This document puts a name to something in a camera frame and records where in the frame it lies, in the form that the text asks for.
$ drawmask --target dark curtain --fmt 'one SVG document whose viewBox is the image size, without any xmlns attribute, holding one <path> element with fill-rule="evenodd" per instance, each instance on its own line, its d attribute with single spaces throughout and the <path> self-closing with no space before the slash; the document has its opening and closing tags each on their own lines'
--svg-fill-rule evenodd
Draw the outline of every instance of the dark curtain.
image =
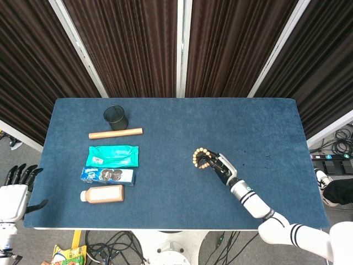
<svg viewBox="0 0 353 265">
<path fill-rule="evenodd" d="M 43 144 L 57 98 L 100 97 L 47 1 L 0 1 L 0 119 Z"/>
<path fill-rule="evenodd" d="M 110 97 L 174 97 L 174 0 L 64 0 Z"/>
<path fill-rule="evenodd" d="M 186 97 L 246 97 L 296 3 L 193 0 Z"/>
<path fill-rule="evenodd" d="M 312 0 L 256 97 L 297 101 L 310 138 L 353 109 L 353 1 Z"/>
</svg>

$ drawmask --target wooden stick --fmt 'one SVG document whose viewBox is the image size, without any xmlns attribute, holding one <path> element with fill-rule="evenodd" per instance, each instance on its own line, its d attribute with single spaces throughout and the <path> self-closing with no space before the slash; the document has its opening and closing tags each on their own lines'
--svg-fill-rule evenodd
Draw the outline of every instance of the wooden stick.
<svg viewBox="0 0 353 265">
<path fill-rule="evenodd" d="M 100 138 L 109 138 L 109 137 L 119 137 L 119 136 L 129 136 L 143 134 L 142 128 L 128 129 L 121 131 L 102 131 L 102 132 L 92 132 L 88 134 L 90 139 L 100 139 Z"/>
</svg>

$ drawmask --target robotic hand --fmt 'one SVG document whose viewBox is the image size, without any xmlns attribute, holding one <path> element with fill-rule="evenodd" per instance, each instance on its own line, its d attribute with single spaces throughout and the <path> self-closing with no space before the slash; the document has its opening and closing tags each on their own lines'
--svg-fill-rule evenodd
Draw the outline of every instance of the robotic hand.
<svg viewBox="0 0 353 265">
<path fill-rule="evenodd" d="M 7 173 L 4 186 L 0 187 L 0 264 L 8 265 L 11 259 L 13 265 L 19 263 L 21 256 L 12 253 L 14 237 L 17 234 L 15 223 L 21 220 L 25 214 L 43 208 L 48 200 L 40 204 L 27 206 L 35 177 L 43 171 L 37 165 L 28 167 L 22 174 L 26 164 L 14 166 Z"/>
<path fill-rule="evenodd" d="M 293 245 L 315 253 L 335 265 L 353 261 L 349 240 L 353 237 L 353 222 L 334 225 L 330 235 L 301 224 L 290 224 L 281 214 L 270 208 L 245 181 L 237 177 L 235 167 L 220 153 L 199 148 L 193 155 L 197 168 L 210 166 L 221 181 L 254 218 L 262 218 L 260 237 L 269 244 Z"/>
</svg>

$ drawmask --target blue tablecloth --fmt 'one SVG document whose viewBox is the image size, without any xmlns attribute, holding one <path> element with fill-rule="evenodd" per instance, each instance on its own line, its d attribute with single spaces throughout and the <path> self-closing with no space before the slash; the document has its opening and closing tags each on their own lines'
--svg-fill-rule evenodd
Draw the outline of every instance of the blue tablecloth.
<svg viewBox="0 0 353 265">
<path fill-rule="evenodd" d="M 90 140 L 110 130 L 104 110 L 121 105 L 143 135 Z M 89 146 L 137 145 L 136 184 L 122 203 L 89 204 L 80 192 Z M 273 209 L 291 223 L 328 225 L 295 101 L 282 98 L 65 98 L 56 101 L 26 227 L 107 229 L 256 229 L 215 172 L 196 169 L 192 154 L 224 154 Z"/>
</svg>

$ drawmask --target white bottle cap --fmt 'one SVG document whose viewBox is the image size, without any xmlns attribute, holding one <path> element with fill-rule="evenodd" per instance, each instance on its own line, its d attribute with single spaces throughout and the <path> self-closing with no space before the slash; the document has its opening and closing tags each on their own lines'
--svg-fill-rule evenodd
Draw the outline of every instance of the white bottle cap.
<svg viewBox="0 0 353 265">
<path fill-rule="evenodd" d="M 82 202 L 86 202 L 86 190 L 81 192 L 80 198 Z"/>
</svg>

